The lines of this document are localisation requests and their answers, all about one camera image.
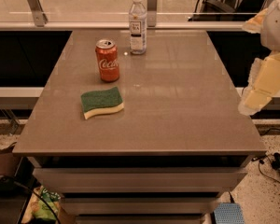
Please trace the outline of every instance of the sponge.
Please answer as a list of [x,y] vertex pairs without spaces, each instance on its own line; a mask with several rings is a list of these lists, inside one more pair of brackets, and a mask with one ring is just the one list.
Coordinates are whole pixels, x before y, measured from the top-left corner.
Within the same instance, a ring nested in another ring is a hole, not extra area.
[[104,91],[85,92],[81,95],[81,101],[85,119],[116,113],[124,107],[117,87]]

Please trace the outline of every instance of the plastic bottle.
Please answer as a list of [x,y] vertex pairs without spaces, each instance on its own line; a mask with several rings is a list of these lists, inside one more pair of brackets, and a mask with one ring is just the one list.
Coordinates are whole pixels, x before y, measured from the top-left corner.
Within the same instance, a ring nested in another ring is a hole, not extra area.
[[143,54],[147,49],[147,10],[142,0],[133,0],[129,24],[131,54]]

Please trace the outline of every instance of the green sponge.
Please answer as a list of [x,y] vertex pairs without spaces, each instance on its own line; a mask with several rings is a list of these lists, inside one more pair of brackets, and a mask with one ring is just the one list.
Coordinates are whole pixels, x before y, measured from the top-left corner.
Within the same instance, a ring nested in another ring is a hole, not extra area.
[[117,87],[104,91],[85,92],[81,95],[81,101],[85,119],[116,113],[124,107]]

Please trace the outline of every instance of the coca-cola can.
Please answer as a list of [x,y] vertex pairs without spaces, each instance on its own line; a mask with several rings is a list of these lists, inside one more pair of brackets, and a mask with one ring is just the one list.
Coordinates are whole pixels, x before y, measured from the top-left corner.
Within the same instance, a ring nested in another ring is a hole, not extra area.
[[96,58],[101,80],[112,82],[119,79],[118,48],[110,39],[101,39],[96,43]]

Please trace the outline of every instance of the drawer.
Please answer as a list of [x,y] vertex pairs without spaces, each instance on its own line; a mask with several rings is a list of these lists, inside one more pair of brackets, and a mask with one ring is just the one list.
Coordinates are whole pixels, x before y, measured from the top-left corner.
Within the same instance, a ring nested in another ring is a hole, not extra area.
[[244,168],[35,168],[34,176],[51,191],[224,192],[244,178]]
[[201,216],[76,217],[76,224],[201,224]]
[[217,207],[217,198],[73,198],[62,199],[70,215],[201,215]]

